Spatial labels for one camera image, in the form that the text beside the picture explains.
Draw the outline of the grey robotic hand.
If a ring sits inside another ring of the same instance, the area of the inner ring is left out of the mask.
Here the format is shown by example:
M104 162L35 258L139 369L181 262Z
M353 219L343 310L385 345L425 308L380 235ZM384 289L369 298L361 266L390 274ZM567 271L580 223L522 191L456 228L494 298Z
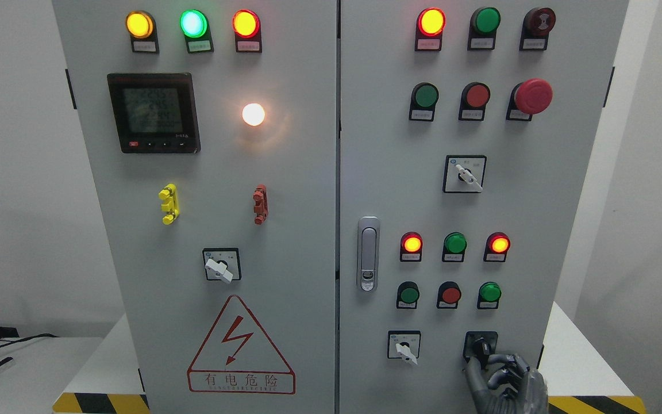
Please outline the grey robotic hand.
M468 388L478 413L547 413L548 390L543 375L518 354L494 354L486 364L502 367L485 379L478 359L465 367Z

